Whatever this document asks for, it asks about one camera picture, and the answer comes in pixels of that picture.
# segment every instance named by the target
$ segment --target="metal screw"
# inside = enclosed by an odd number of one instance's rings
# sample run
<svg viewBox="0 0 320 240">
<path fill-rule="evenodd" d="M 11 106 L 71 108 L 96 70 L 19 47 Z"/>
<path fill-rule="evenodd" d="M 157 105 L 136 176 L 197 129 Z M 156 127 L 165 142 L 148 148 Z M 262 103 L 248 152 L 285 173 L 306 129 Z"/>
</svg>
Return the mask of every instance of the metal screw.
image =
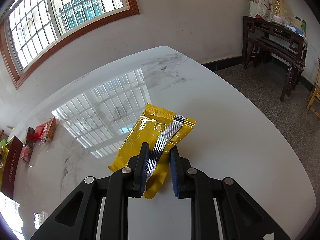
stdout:
<svg viewBox="0 0 320 240">
<path fill-rule="evenodd" d="M 84 182 L 86 183 L 86 184 L 90 184 L 90 183 L 92 183 L 94 181 L 94 178 L 93 177 L 86 177 L 85 179 L 84 179 Z"/>
<path fill-rule="evenodd" d="M 131 172 L 131 169 L 129 167 L 124 167 L 122 168 L 122 173 L 130 173 Z"/>
<path fill-rule="evenodd" d="M 225 178 L 225 179 L 224 179 L 224 183 L 225 183 L 225 184 L 228 184 L 228 185 L 232 185 L 232 184 L 233 184 L 233 179 L 231 179 L 231 178 Z"/>
<path fill-rule="evenodd" d="M 189 168 L 189 169 L 187 170 L 187 173 L 189 173 L 189 174 L 196 174 L 196 173 L 197 173 L 197 170 L 196 170 L 195 168 Z"/>
</svg>

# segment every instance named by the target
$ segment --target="gray terrazzo floor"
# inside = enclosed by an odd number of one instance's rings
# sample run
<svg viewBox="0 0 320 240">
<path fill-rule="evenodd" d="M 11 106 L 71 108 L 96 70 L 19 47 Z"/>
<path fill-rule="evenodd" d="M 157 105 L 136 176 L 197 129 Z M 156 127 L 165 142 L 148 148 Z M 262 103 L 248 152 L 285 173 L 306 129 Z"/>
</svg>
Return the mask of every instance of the gray terrazzo floor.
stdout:
<svg viewBox="0 0 320 240">
<path fill-rule="evenodd" d="M 273 63 L 236 65 L 215 72 L 254 103 L 283 134 L 291 145 L 313 186 L 317 205 L 305 229 L 320 210 L 320 119 L 306 109 L 310 91 L 301 83 L 290 98 L 279 100 L 286 71 Z"/>
</svg>

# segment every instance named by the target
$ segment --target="plastic bag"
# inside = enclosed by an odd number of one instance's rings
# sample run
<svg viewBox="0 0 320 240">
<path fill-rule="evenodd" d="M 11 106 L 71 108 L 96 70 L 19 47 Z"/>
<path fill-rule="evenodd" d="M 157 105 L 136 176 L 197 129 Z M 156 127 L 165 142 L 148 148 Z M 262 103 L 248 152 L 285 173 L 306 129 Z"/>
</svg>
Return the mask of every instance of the plastic bag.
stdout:
<svg viewBox="0 0 320 240">
<path fill-rule="evenodd" d="M 40 136 L 39 144 L 49 142 L 53 139 L 54 133 L 56 131 L 56 126 L 57 126 L 57 119 L 55 117 L 50 118 L 49 121 L 45 123 L 43 133 Z"/>
<path fill-rule="evenodd" d="M 32 152 L 33 152 L 33 150 L 30 146 L 28 146 L 28 145 L 23 146 L 22 152 L 21 152 L 21 155 L 22 155 L 21 160 L 23 163 L 29 164 Z"/>
<path fill-rule="evenodd" d="M 34 141 L 35 141 L 35 130 L 32 127 L 28 127 L 26 131 L 25 145 L 28 145 L 31 149 L 33 149 Z"/>
<path fill-rule="evenodd" d="M 117 156 L 109 166 L 112 171 L 117 171 L 128 165 L 129 159 L 140 153 L 143 142 L 149 143 L 150 151 L 154 148 L 160 134 L 177 117 L 177 114 L 168 110 L 146 105 L 146 108 L 132 128 L 129 136 L 118 150 Z M 193 129 L 196 121 L 186 118 L 181 128 L 166 143 L 160 159 L 152 176 L 146 183 L 144 196 L 152 199 L 168 174 L 170 162 L 170 150 L 178 144 Z"/>
<path fill-rule="evenodd" d="M 46 126 L 46 122 L 41 124 L 41 125 L 38 125 L 36 128 L 35 128 L 35 133 L 34 133 L 34 141 L 39 141 L 40 140 L 40 137 L 41 135 L 43 134 L 43 130 L 44 130 L 44 127 Z"/>
<path fill-rule="evenodd" d="M 270 4 L 269 0 L 249 0 L 250 9 L 249 16 L 262 18 L 265 21 L 269 18 Z"/>
<path fill-rule="evenodd" d="M 284 24 L 293 25 L 294 15 L 286 0 L 272 0 L 273 15 L 282 18 Z"/>
<path fill-rule="evenodd" d="M 7 140 L 6 139 L 3 139 L 1 142 L 0 142 L 0 169 L 3 168 L 4 166 L 4 148 L 7 144 Z"/>
</svg>

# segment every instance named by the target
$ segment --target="blue cloth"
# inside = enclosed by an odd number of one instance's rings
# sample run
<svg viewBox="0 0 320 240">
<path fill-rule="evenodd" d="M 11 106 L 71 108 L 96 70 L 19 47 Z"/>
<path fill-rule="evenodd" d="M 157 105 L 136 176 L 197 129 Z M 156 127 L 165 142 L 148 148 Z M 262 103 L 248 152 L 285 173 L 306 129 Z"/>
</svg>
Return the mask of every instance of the blue cloth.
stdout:
<svg viewBox="0 0 320 240">
<path fill-rule="evenodd" d="M 294 33 L 297 33 L 297 34 L 303 34 L 302 30 L 300 30 L 298 27 L 296 26 L 293 26 L 293 25 L 288 25 L 286 24 L 285 25 L 289 30 L 293 31 Z"/>
</svg>

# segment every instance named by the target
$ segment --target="white wall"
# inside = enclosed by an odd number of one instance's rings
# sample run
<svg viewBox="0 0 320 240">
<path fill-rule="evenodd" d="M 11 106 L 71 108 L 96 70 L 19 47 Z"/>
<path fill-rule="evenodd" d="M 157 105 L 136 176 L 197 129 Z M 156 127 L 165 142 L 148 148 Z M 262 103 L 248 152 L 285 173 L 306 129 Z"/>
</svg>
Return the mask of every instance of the white wall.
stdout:
<svg viewBox="0 0 320 240">
<path fill-rule="evenodd" d="M 320 24 L 304 0 L 287 0 L 287 2 L 290 4 L 292 13 L 305 20 L 307 24 L 308 50 L 302 76 L 313 84 L 319 66 L 318 58 L 320 58 Z"/>
<path fill-rule="evenodd" d="M 102 26 L 71 42 L 16 90 L 0 58 L 0 128 L 78 77 L 127 55 L 167 45 L 200 62 L 241 55 L 248 0 L 137 0 L 140 15 Z"/>
</svg>

